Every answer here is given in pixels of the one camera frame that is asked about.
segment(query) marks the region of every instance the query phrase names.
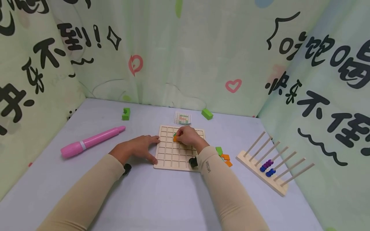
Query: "curtain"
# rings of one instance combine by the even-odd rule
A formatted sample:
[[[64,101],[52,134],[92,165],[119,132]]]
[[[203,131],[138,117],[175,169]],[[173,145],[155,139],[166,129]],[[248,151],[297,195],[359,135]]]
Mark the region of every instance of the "curtain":
[[[246,116],[260,111],[266,81],[285,70],[328,3],[49,2],[87,97]]]
[[[25,3],[0,1],[0,199],[85,100],[48,4]]]
[[[274,141],[315,167],[296,179],[328,231],[368,230],[370,2],[331,1],[259,117]]]

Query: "table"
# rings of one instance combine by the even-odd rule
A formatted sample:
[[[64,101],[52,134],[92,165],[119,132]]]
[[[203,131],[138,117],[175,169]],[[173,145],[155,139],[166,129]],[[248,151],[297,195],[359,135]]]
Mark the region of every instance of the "table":
[[[131,108],[129,121],[121,120],[124,107]],[[0,202],[0,230],[35,230],[69,188],[117,143],[139,135],[157,135],[161,124],[173,125],[175,111],[191,114],[192,126],[205,130],[209,144],[221,146],[230,155],[231,169],[271,231],[322,231],[294,181],[281,197],[235,159],[264,130],[260,119],[215,113],[208,121],[198,111],[99,99],[86,99]],[[127,128],[118,136],[74,158],[61,158],[63,146],[121,125]],[[155,154],[155,147],[150,153]],[[221,230],[199,173],[154,169],[139,159],[129,163],[131,172],[113,186],[91,230]]]

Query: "arm sleeve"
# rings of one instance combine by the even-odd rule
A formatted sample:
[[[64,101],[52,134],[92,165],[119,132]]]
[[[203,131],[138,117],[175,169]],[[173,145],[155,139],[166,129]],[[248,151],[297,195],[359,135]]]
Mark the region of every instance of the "arm sleeve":
[[[214,147],[205,147],[197,163],[223,231],[269,231],[243,185]]]
[[[86,231],[124,172],[115,157],[105,155],[60,199],[37,231]]]

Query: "wooden base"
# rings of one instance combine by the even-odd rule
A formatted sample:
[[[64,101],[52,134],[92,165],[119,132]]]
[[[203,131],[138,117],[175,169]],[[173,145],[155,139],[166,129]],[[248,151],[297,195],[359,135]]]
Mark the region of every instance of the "wooden base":
[[[258,160],[253,159],[253,160],[249,161],[251,159],[251,155],[247,154],[244,157],[244,154],[245,154],[245,151],[244,150],[241,151],[237,155],[236,159],[240,163],[242,163],[245,167],[247,167],[250,171],[252,171],[256,176],[258,176],[268,186],[270,186],[270,188],[272,188],[280,196],[282,196],[282,197],[285,196],[286,192],[288,191],[288,184],[281,187],[280,185],[284,182],[283,180],[278,179],[277,181],[274,181],[274,179],[277,177],[278,174],[275,173],[271,177],[267,177],[266,176],[267,170],[264,173],[259,170],[264,163],[261,162],[257,166],[255,166],[255,164],[257,163]]]

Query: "pink pen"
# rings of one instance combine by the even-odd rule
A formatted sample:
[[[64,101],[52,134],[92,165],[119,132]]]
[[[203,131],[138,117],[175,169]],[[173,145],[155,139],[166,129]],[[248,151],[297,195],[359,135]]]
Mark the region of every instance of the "pink pen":
[[[60,152],[62,153],[62,157],[67,159],[77,154],[80,154],[85,149],[94,146],[98,143],[101,143],[113,136],[118,135],[120,132],[123,132],[126,129],[125,126],[120,126],[116,128],[109,129],[108,131],[102,132],[90,138],[84,139],[82,141],[77,141],[72,144],[69,144],[62,148]]]

